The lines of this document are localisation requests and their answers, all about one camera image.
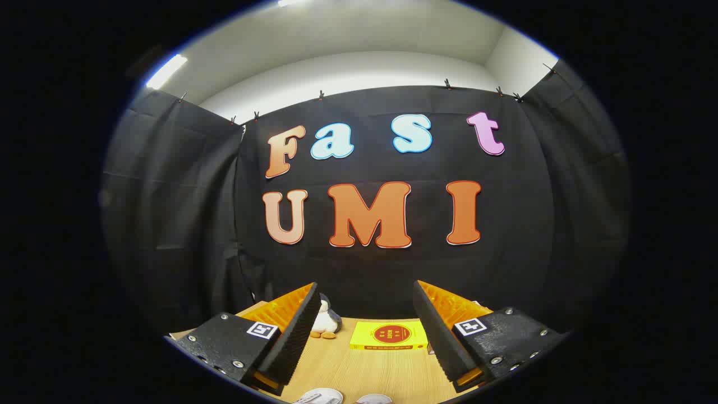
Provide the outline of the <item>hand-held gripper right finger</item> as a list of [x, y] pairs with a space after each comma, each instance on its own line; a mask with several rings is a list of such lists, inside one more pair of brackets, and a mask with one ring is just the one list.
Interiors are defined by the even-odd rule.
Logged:
[[413, 307], [457, 393], [509, 378], [567, 338], [515, 307], [491, 310], [420, 279]]

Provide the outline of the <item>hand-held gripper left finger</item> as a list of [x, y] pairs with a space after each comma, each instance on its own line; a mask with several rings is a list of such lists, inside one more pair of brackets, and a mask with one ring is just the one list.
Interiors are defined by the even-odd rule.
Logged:
[[251, 393], [290, 383], [320, 310], [316, 282], [244, 314], [222, 312], [168, 337], [183, 355]]

